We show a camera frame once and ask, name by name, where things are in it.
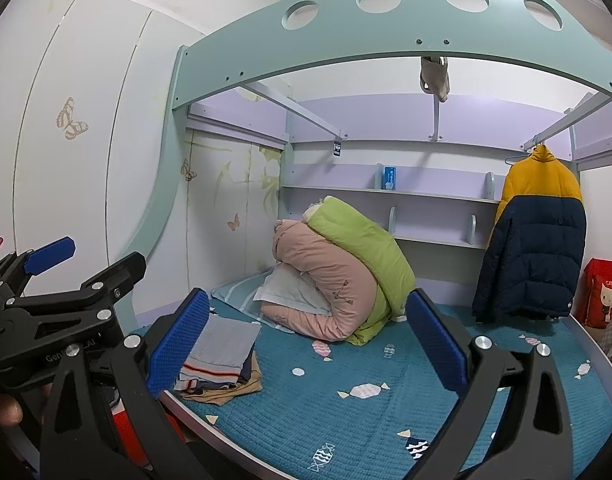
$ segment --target shelf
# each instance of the shelf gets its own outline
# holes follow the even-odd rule
[[[455,196],[455,195],[442,195],[434,193],[421,193],[411,191],[391,191],[388,189],[369,189],[369,188],[358,188],[358,187],[334,187],[334,186],[296,186],[294,184],[282,184],[280,187],[288,187],[293,189],[321,189],[325,191],[361,191],[366,193],[387,193],[387,194],[398,194],[398,195],[411,195],[411,196],[427,196],[430,198],[443,198],[447,200],[464,200],[466,202],[480,202],[486,204],[499,204],[499,200],[490,200],[487,198],[474,198],[469,196]]]
[[[447,242],[445,240],[425,240],[424,238],[416,238],[413,236],[404,236],[404,235],[398,235],[397,233],[395,233],[393,235],[393,238],[395,238],[395,240],[402,240],[402,241],[407,241],[407,242],[420,242],[423,244],[435,244],[435,245],[447,245],[447,246],[454,246],[454,247],[466,247],[468,249],[479,249],[479,250],[485,250],[486,249],[486,245],[484,244],[469,244],[468,242]]]

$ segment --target jacket collar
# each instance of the jacket collar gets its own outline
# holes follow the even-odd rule
[[[534,158],[537,162],[551,162],[556,160],[545,144],[538,144],[534,150],[532,150],[531,158]]]

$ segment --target puffer jacket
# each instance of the puffer jacket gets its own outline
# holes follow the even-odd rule
[[[586,240],[579,184],[544,145],[506,177],[472,313],[567,316]]]

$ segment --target pink quilt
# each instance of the pink quilt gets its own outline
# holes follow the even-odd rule
[[[263,302],[261,309],[266,316],[295,332],[325,341],[346,339],[366,321],[377,282],[352,254],[302,222],[282,220],[273,237],[273,255],[277,261],[310,274],[330,303],[332,316]]]

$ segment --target curved green bed post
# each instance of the curved green bed post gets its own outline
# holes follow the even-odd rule
[[[525,1],[486,0],[483,12],[446,0],[401,0],[371,14],[358,0],[282,0],[182,48],[166,108],[160,166],[148,208],[123,254],[148,257],[170,211],[179,183],[188,105],[251,81],[336,62],[401,56],[472,57],[551,72],[612,96],[612,52],[555,0],[542,3],[561,23],[551,30]],[[315,3],[318,13],[302,28],[282,23],[291,9]],[[118,303],[126,332],[136,326],[130,297]]]

